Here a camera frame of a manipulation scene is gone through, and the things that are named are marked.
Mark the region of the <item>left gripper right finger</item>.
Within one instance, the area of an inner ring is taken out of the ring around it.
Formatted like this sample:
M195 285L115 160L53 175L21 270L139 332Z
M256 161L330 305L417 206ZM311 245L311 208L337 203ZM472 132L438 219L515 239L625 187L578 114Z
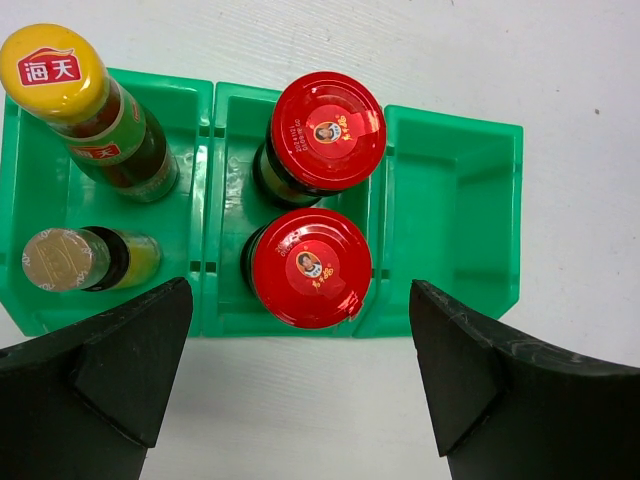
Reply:
M438 453L455 479L635 479L639 371L470 309L424 280L409 301Z

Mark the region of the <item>yellow-cap brown sauce bottle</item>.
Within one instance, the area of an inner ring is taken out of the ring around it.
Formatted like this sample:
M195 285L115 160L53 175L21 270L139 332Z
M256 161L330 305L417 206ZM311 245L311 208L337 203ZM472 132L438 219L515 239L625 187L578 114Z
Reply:
M1 83L90 179L141 203L176 184L179 166L159 122L78 33L49 23L15 31L1 47Z

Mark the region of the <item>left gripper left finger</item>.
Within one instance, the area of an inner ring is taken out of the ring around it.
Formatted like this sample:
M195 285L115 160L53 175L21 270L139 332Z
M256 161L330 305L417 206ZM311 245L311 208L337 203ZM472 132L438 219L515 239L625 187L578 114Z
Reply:
M2 478L139 478L192 314L191 286L176 277L2 349Z

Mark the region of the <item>small yellow-label white-cap bottle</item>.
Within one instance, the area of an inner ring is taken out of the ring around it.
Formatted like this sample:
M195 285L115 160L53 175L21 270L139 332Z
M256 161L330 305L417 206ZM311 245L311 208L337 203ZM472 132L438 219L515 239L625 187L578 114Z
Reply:
M29 281L56 293L136 287L151 280L161 261L161 248L152 237L100 226L43 230L22 253Z

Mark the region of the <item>red-lid sauce jar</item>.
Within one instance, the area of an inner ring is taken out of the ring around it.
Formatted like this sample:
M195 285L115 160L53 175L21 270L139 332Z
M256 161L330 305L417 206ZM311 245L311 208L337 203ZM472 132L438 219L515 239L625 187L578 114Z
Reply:
M246 284L280 322L320 330L355 319L372 278L368 242L355 223L326 208L290 211L246 241Z
M370 177L386 141L383 109L367 87L343 73L311 72L276 101L254 182L279 208L309 207Z

